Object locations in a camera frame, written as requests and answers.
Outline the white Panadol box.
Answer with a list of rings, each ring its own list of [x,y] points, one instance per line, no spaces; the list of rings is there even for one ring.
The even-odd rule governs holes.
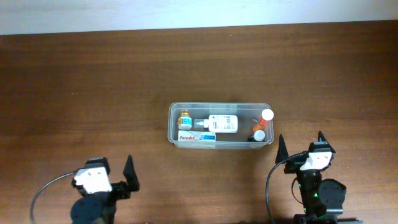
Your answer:
[[[182,131],[178,132],[178,142],[215,142],[216,134],[214,132],[203,131]]]

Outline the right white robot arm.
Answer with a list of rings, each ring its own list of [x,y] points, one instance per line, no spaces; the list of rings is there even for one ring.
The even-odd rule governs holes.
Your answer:
[[[346,186],[335,179],[322,177],[322,172],[331,166],[335,154],[322,132],[318,133],[318,141],[310,143],[308,150],[292,156],[287,151],[283,136],[279,136],[275,163],[285,165],[285,174],[296,175],[304,210],[303,214],[294,215],[294,223],[338,222],[338,216],[343,213]]]

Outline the dark bottle white cap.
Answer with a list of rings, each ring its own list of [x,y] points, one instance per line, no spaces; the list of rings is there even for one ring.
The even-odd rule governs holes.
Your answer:
[[[257,130],[248,137],[248,142],[261,142],[265,139],[265,132],[263,130]]]

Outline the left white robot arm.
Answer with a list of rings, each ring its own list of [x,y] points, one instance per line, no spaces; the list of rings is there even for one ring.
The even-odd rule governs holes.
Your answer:
[[[109,181],[110,166],[106,157],[96,157],[86,161],[78,169],[72,180],[81,198],[70,211],[73,223],[114,223],[119,200],[131,198],[133,192],[140,189],[140,183],[134,169],[132,156],[127,157],[123,176],[125,181]]]

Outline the gold lid balm jar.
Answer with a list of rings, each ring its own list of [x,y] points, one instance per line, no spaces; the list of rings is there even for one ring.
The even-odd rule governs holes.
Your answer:
[[[190,130],[192,128],[192,118],[188,111],[181,112],[178,117],[178,128],[179,130]]]

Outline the white spray bottle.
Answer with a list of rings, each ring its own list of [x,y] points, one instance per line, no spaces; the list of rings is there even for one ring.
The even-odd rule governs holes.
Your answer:
[[[233,134],[238,132],[238,117],[228,114],[212,114],[207,119],[195,119],[194,127],[205,128],[214,133]]]

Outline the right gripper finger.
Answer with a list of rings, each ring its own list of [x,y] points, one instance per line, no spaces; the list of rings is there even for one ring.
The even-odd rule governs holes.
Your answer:
[[[318,132],[318,140],[319,140],[319,142],[322,142],[322,146],[324,146],[324,148],[330,149],[330,151],[333,154],[336,153],[336,151],[333,149],[333,147],[330,145],[330,143],[326,140],[326,137],[323,135],[323,133],[321,131]]]
[[[289,157],[287,147],[285,145],[285,140],[282,134],[279,135],[279,145],[275,158],[275,164],[278,164]]]

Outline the orange tube white cap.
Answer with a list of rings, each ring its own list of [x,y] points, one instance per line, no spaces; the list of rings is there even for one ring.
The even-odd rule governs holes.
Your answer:
[[[264,109],[261,113],[257,124],[253,127],[253,131],[263,130],[268,126],[268,124],[273,120],[274,112],[271,109]]]

